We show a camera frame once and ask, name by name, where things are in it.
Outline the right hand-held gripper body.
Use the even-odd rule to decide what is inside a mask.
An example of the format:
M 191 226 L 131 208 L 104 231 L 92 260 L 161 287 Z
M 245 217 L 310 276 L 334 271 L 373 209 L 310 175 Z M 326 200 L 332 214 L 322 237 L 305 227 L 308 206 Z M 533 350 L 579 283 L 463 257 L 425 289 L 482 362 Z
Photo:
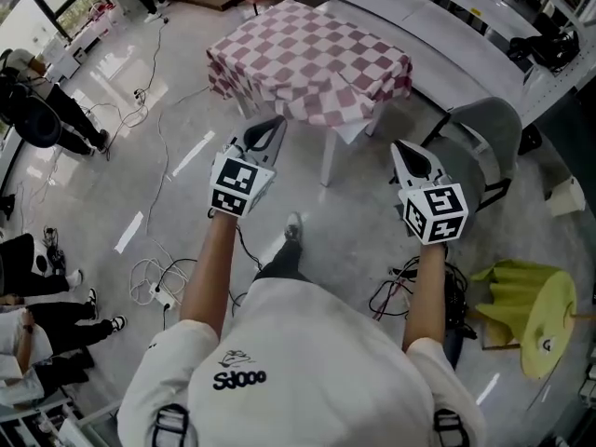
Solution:
M 409 233 L 423 244 L 458 239 L 468 217 L 462 187 L 449 175 L 433 181 L 398 179 L 400 217 Z

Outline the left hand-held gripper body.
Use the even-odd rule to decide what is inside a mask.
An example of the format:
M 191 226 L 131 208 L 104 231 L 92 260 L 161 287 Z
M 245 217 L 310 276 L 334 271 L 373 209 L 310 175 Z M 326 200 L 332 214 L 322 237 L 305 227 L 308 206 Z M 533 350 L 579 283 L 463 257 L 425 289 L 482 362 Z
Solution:
M 210 173 L 210 208 L 246 217 L 266 195 L 277 176 L 279 147 L 247 148 L 227 144 L 216 154 Z

